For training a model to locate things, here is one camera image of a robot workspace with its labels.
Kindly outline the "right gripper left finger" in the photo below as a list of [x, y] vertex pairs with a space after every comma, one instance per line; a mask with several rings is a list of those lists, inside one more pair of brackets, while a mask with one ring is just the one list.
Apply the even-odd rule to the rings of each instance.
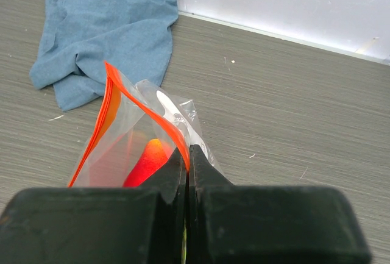
[[181, 263], [179, 151], [136, 188], [28, 188], [1, 215], [2, 263]]

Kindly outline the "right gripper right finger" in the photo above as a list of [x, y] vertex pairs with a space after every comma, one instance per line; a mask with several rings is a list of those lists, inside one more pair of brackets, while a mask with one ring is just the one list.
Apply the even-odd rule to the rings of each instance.
[[341, 191], [315, 185], [234, 185], [190, 148], [187, 263], [370, 263]]

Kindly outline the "red yellow mango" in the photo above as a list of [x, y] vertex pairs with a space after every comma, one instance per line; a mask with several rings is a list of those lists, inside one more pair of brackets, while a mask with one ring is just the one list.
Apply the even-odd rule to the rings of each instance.
[[165, 153], [164, 144], [157, 138], [150, 140], [133, 170], [126, 177], [122, 187], [132, 188], [140, 186], [167, 161], [168, 156]]

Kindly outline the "clear orange zip bag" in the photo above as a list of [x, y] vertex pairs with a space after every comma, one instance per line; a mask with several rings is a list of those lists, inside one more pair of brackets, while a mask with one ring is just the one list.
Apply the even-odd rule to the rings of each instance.
[[211, 166], [222, 171], [203, 139], [193, 100], [171, 95], [148, 80], [132, 84], [113, 65], [104, 65], [103, 102], [69, 187], [122, 187], [155, 138], [164, 144], [168, 159], [179, 152], [185, 170], [190, 169], [190, 146], [198, 145]]

